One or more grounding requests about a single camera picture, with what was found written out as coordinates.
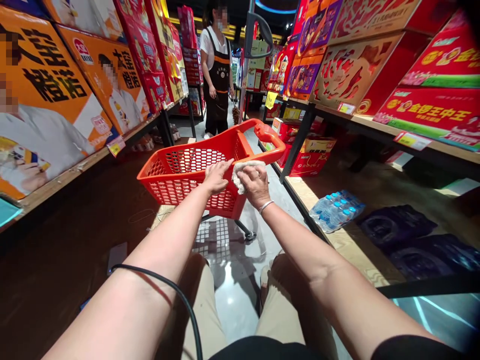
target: wristband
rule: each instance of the wristband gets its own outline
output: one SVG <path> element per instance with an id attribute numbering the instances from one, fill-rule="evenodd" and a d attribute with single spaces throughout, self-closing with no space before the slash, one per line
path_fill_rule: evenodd
<path id="1" fill-rule="evenodd" d="M 273 200 L 270 200 L 270 201 L 267 201 L 266 203 L 264 203 L 264 204 L 261 206 L 261 208 L 258 210 L 258 213 L 259 213 L 260 215 L 262 215 L 262 211 L 263 211 L 268 205 L 270 205 L 270 204 L 273 203 L 273 202 L 274 202 Z"/>

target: red gift box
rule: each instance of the red gift box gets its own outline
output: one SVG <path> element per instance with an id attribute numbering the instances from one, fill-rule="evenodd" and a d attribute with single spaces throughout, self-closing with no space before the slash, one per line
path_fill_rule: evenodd
<path id="1" fill-rule="evenodd" d="M 478 152 L 480 89 L 397 88 L 374 121 Z"/>

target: hand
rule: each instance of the hand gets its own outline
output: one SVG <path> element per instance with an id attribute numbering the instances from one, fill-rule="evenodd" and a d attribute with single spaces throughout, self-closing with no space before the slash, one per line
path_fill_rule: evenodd
<path id="1" fill-rule="evenodd" d="M 203 185 L 208 188 L 211 195 L 220 194 L 225 190 L 229 181 L 224 179 L 224 175 L 233 162 L 234 159 L 231 158 L 228 161 L 220 161 L 206 167 Z"/>
<path id="2" fill-rule="evenodd" d="M 259 210 L 270 201 L 269 177 L 264 166 L 245 166 L 236 173 L 247 190 L 246 198 Z"/>
<path id="3" fill-rule="evenodd" d="M 210 97 L 212 99 L 215 99 L 217 97 L 217 90 L 215 89 L 215 87 L 213 85 L 210 85 L 209 93 L 210 93 Z"/>

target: shopping basket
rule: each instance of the shopping basket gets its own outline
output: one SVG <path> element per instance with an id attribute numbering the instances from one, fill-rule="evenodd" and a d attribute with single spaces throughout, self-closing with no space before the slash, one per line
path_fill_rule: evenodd
<path id="1" fill-rule="evenodd" d="M 276 148 L 255 155 L 244 134 L 251 128 L 254 128 L 260 141 L 272 143 Z M 259 119 L 250 119 L 209 139 L 156 151 L 143 166 L 137 179 L 158 203 L 178 205 L 204 181 L 208 165 L 234 158 L 234 163 L 224 176 L 230 180 L 236 162 L 259 160 L 271 164 L 280 159 L 284 151 L 285 144 L 270 126 Z M 230 181 L 224 191 L 212 195 L 208 200 L 208 217 L 221 216 L 238 221 L 245 200 L 246 197 L 239 195 L 238 189 Z"/>

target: logo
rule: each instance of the logo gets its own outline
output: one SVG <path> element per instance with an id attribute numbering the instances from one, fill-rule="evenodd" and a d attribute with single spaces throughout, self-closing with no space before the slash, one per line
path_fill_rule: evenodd
<path id="1" fill-rule="evenodd" d="M 88 65 L 93 65 L 94 60 L 90 56 L 89 50 L 85 46 L 84 42 L 80 40 L 79 38 L 74 38 L 73 39 L 73 45 L 75 46 L 76 50 L 78 51 L 78 54 L 80 55 L 81 60 L 88 64 Z"/>

